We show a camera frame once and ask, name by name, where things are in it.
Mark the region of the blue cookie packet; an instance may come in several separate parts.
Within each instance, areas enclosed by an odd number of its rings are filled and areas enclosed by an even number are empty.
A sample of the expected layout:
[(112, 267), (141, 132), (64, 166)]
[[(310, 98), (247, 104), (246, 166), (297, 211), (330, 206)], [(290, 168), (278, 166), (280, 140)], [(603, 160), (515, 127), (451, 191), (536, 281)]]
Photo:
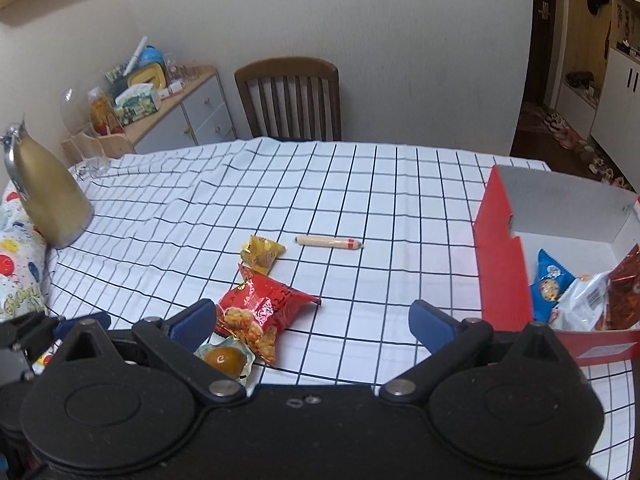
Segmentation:
[(551, 312), (576, 276), (558, 260), (541, 249), (537, 255), (537, 273), (529, 286), (535, 321), (547, 323)]

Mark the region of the white triangular snack packet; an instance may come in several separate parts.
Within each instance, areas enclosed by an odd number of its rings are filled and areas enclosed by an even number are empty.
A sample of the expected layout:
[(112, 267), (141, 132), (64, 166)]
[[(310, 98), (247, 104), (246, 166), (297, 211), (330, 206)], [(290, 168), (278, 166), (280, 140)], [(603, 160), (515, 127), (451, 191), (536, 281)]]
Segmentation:
[(563, 332), (593, 332), (608, 306), (606, 272), (575, 278), (551, 312), (549, 325)]

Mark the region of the dark brown foil snack bag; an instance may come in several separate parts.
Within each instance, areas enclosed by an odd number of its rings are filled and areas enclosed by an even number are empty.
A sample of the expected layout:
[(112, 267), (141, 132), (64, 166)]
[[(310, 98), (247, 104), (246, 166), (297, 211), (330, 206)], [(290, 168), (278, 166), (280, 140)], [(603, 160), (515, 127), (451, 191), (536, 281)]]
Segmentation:
[(608, 274), (608, 304), (597, 330), (630, 330), (639, 322), (639, 245)]

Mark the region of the clear wrapped egg yolk pastry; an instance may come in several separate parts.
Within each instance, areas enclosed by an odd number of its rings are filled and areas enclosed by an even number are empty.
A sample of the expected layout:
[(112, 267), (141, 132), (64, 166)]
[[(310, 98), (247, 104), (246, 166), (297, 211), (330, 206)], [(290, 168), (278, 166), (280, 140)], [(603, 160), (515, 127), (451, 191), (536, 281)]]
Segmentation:
[(247, 384), (252, 374), (255, 355), (250, 347), (235, 336), (219, 339), (214, 344), (201, 344), (194, 354), (218, 372), (239, 382)]

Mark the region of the red snack bag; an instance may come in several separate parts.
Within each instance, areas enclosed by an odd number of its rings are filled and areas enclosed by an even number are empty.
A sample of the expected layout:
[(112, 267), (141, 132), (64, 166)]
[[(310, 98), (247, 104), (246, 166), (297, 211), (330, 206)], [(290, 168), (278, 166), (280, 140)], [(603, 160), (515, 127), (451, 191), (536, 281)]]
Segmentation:
[(218, 335), (244, 342), (256, 358), (273, 366), (278, 335), (289, 328), (302, 307), (321, 299), (239, 265), (242, 283), (216, 303)]

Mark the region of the gold thermos jug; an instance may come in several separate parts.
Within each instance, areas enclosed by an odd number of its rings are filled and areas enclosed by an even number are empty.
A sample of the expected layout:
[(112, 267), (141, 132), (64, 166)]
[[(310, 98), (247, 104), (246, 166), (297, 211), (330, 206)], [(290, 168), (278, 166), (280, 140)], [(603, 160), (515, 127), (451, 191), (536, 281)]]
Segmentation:
[(32, 224), (49, 245), (64, 248), (88, 228), (93, 206), (72, 174), (14, 122), (2, 136), (4, 164)]

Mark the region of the small yellow candy packet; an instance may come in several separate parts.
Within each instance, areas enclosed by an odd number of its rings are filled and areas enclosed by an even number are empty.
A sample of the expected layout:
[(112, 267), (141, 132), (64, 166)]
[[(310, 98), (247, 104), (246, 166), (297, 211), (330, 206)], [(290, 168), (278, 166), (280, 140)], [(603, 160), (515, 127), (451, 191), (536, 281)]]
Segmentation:
[(274, 240), (258, 235), (252, 235), (241, 247), (242, 263), (253, 271), (268, 275), (277, 258), (283, 256), (286, 248)]

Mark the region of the sausage stick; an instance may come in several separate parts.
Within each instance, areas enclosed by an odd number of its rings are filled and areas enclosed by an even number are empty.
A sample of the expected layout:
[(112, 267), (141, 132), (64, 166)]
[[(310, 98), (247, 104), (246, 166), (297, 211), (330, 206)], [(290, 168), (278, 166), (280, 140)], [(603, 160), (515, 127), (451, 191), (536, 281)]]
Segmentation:
[(305, 247), (358, 250), (362, 247), (360, 240), (330, 236), (297, 235), (295, 243)]

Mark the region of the red cardboard box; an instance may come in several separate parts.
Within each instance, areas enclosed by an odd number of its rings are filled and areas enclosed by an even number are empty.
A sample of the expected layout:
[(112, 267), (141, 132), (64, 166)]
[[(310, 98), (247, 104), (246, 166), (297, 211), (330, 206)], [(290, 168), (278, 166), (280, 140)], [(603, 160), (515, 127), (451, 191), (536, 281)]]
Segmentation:
[(485, 321), (533, 321), (530, 286), (544, 250), (575, 276), (613, 270), (639, 241), (634, 193), (544, 170), (493, 166), (473, 223)]

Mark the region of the orange juice bottle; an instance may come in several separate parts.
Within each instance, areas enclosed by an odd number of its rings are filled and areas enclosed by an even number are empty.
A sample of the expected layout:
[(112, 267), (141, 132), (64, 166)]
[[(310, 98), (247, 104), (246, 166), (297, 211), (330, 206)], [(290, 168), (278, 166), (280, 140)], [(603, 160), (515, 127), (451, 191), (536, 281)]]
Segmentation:
[(107, 99), (100, 87), (93, 88), (88, 92), (88, 103), (92, 128), (98, 136), (125, 133), (111, 101)]

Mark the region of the wooden sideboard white drawers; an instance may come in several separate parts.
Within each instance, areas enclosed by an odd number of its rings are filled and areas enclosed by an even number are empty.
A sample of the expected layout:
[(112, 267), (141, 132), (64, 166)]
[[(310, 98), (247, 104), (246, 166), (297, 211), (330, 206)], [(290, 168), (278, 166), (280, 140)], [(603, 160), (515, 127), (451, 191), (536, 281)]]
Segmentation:
[(218, 70), (192, 65), (198, 73), (183, 92), (163, 100), (160, 110), (125, 128), (124, 134), (101, 136), (98, 141), (109, 158), (128, 154), (194, 148), (236, 139)]

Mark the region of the green tissue box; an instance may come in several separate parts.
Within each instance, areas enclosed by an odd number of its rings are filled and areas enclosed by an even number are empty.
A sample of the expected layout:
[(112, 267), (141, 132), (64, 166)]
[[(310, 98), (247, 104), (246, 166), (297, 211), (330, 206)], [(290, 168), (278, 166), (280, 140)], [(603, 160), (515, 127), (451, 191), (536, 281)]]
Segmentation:
[(134, 84), (115, 98), (115, 114), (123, 126), (129, 126), (160, 110), (162, 99), (152, 84)]

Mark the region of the yellow blue lunch bag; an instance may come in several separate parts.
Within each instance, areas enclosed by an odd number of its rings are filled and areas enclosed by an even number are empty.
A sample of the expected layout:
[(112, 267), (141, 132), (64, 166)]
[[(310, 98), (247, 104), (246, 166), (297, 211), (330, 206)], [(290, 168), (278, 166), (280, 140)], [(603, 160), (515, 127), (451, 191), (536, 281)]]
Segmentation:
[(156, 90), (167, 87), (163, 53), (156, 47), (147, 46), (138, 59), (138, 65), (126, 77), (126, 84), (152, 84)]

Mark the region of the brown wooden chair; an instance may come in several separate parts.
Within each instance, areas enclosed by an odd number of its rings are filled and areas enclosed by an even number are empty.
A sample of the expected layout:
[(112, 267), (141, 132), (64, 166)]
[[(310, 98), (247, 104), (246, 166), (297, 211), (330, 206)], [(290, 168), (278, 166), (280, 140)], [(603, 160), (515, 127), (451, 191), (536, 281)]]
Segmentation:
[(321, 58), (282, 56), (234, 73), (250, 134), (274, 140), (341, 141), (340, 73)]

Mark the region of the dark entrance door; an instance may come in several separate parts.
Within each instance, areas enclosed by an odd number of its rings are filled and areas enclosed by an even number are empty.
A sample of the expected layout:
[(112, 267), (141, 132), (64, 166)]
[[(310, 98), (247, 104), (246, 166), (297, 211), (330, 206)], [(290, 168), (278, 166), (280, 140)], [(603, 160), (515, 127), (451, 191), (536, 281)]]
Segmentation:
[(541, 144), (539, 137), (548, 133), (542, 123), (548, 112), (554, 85), (554, 71), (558, 65), (556, 25), (562, 25), (563, 0), (533, 0), (529, 54), (518, 123), (511, 146), (511, 156), (532, 158)]

